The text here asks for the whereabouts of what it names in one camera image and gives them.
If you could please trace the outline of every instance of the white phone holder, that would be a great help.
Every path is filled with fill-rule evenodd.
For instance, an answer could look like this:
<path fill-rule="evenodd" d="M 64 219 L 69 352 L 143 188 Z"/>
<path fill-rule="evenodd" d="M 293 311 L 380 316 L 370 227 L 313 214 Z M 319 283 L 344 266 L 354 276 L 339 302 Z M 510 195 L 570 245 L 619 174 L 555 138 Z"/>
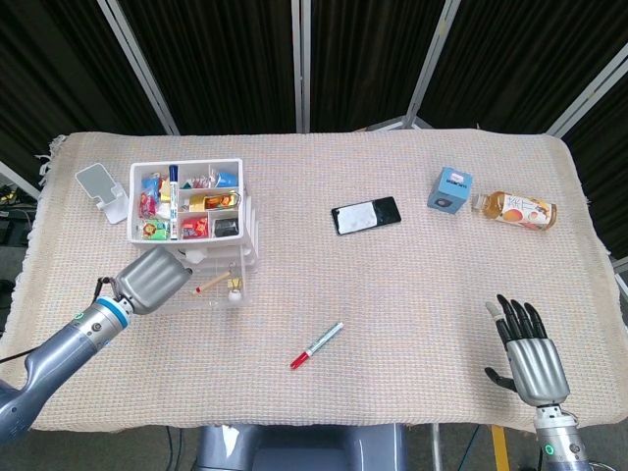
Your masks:
<path fill-rule="evenodd" d="M 114 182 L 102 164 L 82 169 L 75 177 L 90 198 L 100 200 L 96 207 L 105 212 L 110 224 L 118 224 L 127 218 L 129 197 L 122 184 Z"/>

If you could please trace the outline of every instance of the black curtain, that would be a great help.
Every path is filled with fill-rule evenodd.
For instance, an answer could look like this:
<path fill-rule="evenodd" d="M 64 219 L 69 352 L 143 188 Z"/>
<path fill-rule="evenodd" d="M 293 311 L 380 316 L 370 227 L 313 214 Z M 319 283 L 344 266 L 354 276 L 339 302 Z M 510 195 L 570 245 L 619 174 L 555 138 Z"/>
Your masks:
<path fill-rule="evenodd" d="M 95 0 L 2 0 L 2 161 L 30 183 L 58 134 L 163 133 Z"/>
<path fill-rule="evenodd" d="M 124 0 L 183 134 L 294 132 L 289 0 Z"/>
<path fill-rule="evenodd" d="M 418 115 L 544 132 L 627 41 L 625 1 L 464 1 Z"/>
<path fill-rule="evenodd" d="M 616 258 L 628 256 L 628 76 L 564 137 L 598 235 Z"/>
<path fill-rule="evenodd" d="M 405 115 L 444 0 L 312 2 L 312 131 Z"/>

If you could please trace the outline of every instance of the yellow post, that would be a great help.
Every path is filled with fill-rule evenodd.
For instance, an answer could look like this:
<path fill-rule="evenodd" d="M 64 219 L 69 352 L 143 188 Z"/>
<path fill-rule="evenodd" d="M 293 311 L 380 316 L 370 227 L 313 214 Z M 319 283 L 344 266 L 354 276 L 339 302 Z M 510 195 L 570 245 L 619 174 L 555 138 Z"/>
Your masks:
<path fill-rule="evenodd" d="M 493 434 L 493 449 L 495 450 L 495 465 L 497 471 L 510 471 L 510 466 L 508 465 L 508 451 L 506 449 L 506 435 L 503 432 L 503 427 L 492 425 L 491 432 Z"/>

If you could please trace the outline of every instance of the floor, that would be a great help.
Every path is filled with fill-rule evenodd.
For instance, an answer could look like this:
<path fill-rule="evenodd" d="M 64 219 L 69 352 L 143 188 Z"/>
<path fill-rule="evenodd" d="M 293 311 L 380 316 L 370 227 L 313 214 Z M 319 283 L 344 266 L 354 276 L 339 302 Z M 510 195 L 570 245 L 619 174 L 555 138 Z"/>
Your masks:
<path fill-rule="evenodd" d="M 0 279 L 14 280 L 22 269 L 23 248 L 0 246 Z M 8 304 L 0 298 L 0 306 Z M 628 305 L 623 304 L 624 321 L 628 321 Z M 0 309 L 0 329 L 7 309 Z M 456 470 L 475 430 L 473 424 L 441 425 L 444 470 Z M 173 444 L 179 445 L 179 430 L 173 429 Z M 628 420 L 616 425 L 590 427 L 582 430 L 589 457 L 628 471 Z M 511 469 L 535 467 L 538 446 L 531 434 L 506 430 Z M 198 430 L 183 433 L 183 453 L 178 469 L 187 471 L 195 457 Z M 406 434 L 408 471 L 432 469 L 429 426 L 408 428 Z M 118 434 L 79 434 L 72 432 L 30 432 L 8 445 L 0 445 L 0 471 L 159 471 L 166 470 L 169 442 L 165 427 L 142 427 Z M 491 431 L 482 426 L 469 450 L 464 470 L 495 470 Z"/>

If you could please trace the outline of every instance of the beige tablecloth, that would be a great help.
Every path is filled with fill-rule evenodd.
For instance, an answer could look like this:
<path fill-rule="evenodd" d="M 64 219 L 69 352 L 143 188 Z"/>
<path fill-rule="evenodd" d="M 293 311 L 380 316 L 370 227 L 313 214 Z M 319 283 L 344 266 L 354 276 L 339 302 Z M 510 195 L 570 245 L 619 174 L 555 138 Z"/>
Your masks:
<path fill-rule="evenodd" d="M 618 290 L 565 145 L 483 131 L 128 137 L 73 134 L 53 152 L 6 356 L 46 340 L 89 304 L 98 276 L 137 255 L 75 181 L 101 162 L 129 184 L 132 162 L 241 157 L 261 208 L 261 266 L 238 311 L 159 312 L 131 326 L 45 406 L 38 429 L 145 424 L 477 422 L 530 429 L 534 411 L 493 385 L 506 373 L 484 303 L 497 292 L 542 313 L 583 425 L 628 414 L 628 338 Z M 442 166 L 558 206 L 546 233 L 428 209 Z M 402 223 L 336 235 L 330 209 L 394 196 Z M 344 330 L 297 371 L 288 365 L 335 321 Z M 0 376 L 20 385 L 22 361 Z"/>

